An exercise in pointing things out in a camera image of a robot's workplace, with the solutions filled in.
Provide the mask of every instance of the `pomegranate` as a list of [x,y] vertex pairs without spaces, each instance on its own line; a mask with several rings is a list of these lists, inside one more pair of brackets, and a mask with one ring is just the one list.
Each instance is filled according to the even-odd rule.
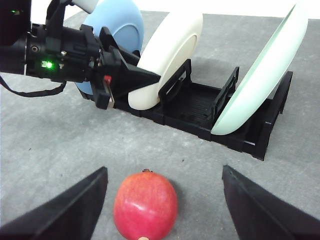
[[127,240],[161,240],[174,226],[177,212],[174,187],[164,176],[145,169],[121,183],[113,220]]

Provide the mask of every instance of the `red button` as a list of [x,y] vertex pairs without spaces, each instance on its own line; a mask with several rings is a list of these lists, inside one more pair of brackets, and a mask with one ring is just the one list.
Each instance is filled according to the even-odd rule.
[[112,76],[110,75],[104,75],[104,79],[103,79],[106,84],[110,85],[111,84],[111,80],[112,80]]

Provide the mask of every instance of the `white plate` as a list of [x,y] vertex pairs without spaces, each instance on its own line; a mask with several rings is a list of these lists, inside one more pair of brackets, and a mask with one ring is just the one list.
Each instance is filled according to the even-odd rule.
[[72,3],[90,14],[96,8],[98,1],[99,0],[73,0]]
[[129,92],[128,102],[131,108],[147,110],[159,103],[159,90],[191,57],[202,27],[202,13],[184,9],[166,16],[145,47],[137,65],[161,78],[158,83]]
[[267,99],[305,36],[308,18],[297,3],[276,29],[225,106],[211,133],[226,135],[240,128]]

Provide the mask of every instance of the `gray floor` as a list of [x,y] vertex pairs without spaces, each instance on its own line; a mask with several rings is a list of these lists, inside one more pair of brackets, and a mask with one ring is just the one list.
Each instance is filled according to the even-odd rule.
[[[145,46],[166,13],[142,14]],[[85,17],[81,12],[66,23],[79,27]],[[205,15],[192,58],[192,79],[221,87],[235,66],[240,66],[242,79],[280,22],[271,17]],[[289,67],[294,71],[290,92],[265,162],[117,109],[97,109],[82,99],[73,83],[60,95],[34,99],[2,88],[1,224],[106,166],[107,195],[92,239],[121,240],[112,218],[116,191],[126,176],[150,168],[170,179],[178,194],[178,217],[166,239],[237,240],[221,180],[225,164],[320,219],[319,43],[320,20],[310,20]],[[57,85],[1,75],[18,91]]]

